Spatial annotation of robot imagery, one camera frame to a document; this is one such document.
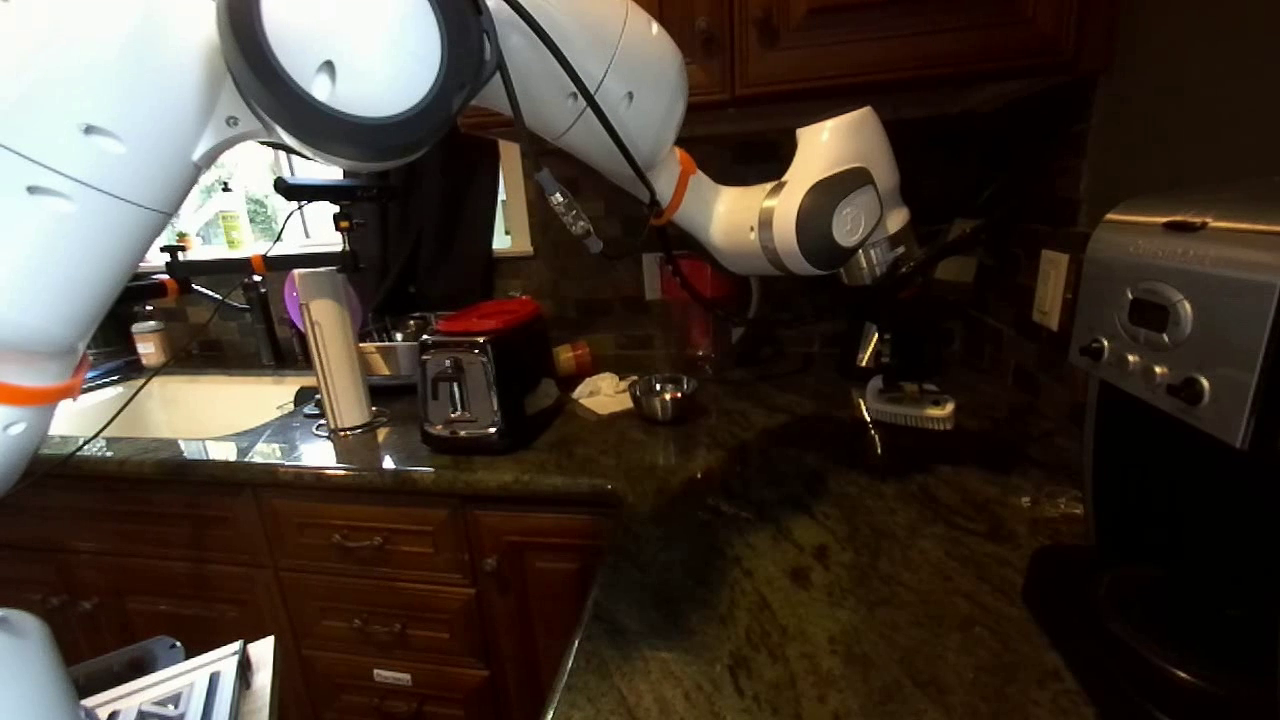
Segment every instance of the lid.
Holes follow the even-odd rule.
[[[489,338],[506,332],[518,326],[532,326],[541,317],[541,305],[532,295],[497,295],[469,307],[455,307],[447,317],[436,317],[436,338]]]

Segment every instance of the bottle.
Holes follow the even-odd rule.
[[[227,253],[246,249],[243,197],[231,183],[218,189],[215,223],[222,233]]]
[[[151,305],[143,307],[140,319],[126,326],[130,332],[130,354],[143,367],[163,367],[169,366],[169,338],[163,338],[163,319],[151,312]]]

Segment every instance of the coffee maker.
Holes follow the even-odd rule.
[[[1280,717],[1280,206],[1130,202],[1082,253],[1090,539],[1024,601],[1099,717]]]

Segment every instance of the paper towel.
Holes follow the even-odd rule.
[[[319,379],[323,423],[335,434],[368,423],[371,405],[360,367],[346,277],[335,268],[294,268],[294,295],[305,300],[305,332]]]

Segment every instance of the upper cabinet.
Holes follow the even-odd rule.
[[[638,0],[682,52],[686,96],[726,101],[733,96],[733,0]]]
[[[1077,72],[1109,0],[638,0],[682,49],[691,101]]]

